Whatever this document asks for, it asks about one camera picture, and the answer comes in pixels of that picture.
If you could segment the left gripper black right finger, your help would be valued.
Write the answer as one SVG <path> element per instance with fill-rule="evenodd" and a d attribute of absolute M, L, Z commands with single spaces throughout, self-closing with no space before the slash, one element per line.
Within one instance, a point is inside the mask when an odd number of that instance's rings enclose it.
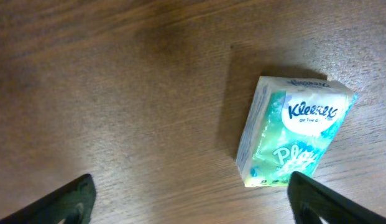
<path fill-rule="evenodd" d="M 297 224 L 386 224 L 386 218 L 349 200 L 301 172 L 293 172 L 287 189 Z"/>

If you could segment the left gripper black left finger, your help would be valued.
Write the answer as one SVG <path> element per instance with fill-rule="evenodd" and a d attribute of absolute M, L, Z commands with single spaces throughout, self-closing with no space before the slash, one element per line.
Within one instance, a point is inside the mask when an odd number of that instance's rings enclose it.
<path fill-rule="evenodd" d="M 93 178 L 91 174 L 84 174 L 0 219 L 0 224 L 89 224 L 95 200 Z"/>

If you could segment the green tissue pack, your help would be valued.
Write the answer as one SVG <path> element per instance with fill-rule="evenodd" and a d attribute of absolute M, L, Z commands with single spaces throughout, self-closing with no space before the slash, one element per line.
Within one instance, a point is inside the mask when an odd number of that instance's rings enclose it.
<path fill-rule="evenodd" d="M 244 185 L 311 177 L 357 97 L 338 81 L 260 77 L 236 157 Z"/>

